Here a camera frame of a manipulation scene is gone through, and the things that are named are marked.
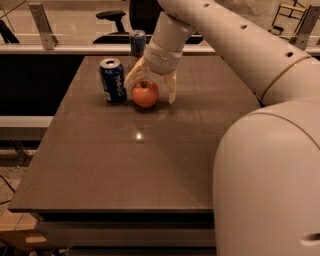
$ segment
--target desk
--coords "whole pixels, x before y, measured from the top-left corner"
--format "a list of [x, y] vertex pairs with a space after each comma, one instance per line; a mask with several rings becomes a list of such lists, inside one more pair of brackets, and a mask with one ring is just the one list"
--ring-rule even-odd
[[[259, 108], [254, 95], [220, 57], [184, 56], [174, 104], [153, 76], [161, 88], [153, 109], [136, 107], [130, 91], [126, 104], [112, 106], [98, 73], [103, 58], [82, 62], [10, 211], [42, 223], [182, 221], [211, 229], [216, 148], [234, 121]], [[131, 58], [119, 59], [127, 74]]]

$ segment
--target chair back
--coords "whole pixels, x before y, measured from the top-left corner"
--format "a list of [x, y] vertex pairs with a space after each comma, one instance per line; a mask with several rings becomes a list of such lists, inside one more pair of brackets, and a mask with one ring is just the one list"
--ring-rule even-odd
[[132, 29], [141, 29], [153, 34], [160, 12], [157, 0], [130, 0], [129, 17]]

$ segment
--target table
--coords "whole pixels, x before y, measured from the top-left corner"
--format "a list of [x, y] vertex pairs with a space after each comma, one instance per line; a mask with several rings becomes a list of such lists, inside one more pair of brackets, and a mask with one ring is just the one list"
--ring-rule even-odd
[[[255, 96], [220, 57], [184, 56], [174, 104], [153, 75], [155, 107], [135, 106], [130, 88], [128, 101], [114, 106], [104, 99], [103, 58], [85, 57], [9, 210], [42, 223], [203, 222], [212, 229], [215, 152], [226, 129], [259, 108]], [[131, 58], [119, 59], [127, 74]]]

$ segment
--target cable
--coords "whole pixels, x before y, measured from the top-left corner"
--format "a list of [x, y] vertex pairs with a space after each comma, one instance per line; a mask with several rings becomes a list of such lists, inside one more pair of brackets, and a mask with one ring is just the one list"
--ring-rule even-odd
[[0, 178], [3, 179], [3, 181], [8, 185], [8, 187], [12, 190], [13, 193], [16, 192], [16, 191], [13, 189], [13, 187], [10, 185], [10, 183], [9, 183], [5, 178], [3, 178], [2, 175], [0, 175]]
[[[13, 189], [13, 187], [10, 185], [10, 183], [9, 183], [2, 175], [0, 175], [0, 178], [3, 179], [3, 181], [7, 184], [7, 186], [12, 190], [13, 193], [16, 192], [16, 191]], [[0, 202], [0, 205], [9, 203], [10, 201], [11, 201], [11, 200], [7, 200], [7, 201], [4, 201], [4, 202]]]

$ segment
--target black panel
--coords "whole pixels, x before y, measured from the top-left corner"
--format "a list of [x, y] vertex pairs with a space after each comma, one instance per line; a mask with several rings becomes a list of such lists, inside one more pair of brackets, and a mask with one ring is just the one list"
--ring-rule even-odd
[[196, 225], [214, 225], [212, 211], [203, 213], [39, 213], [45, 221], [92, 222], [109, 223], [193, 223]]
[[0, 115], [54, 115], [83, 57], [2, 55]]

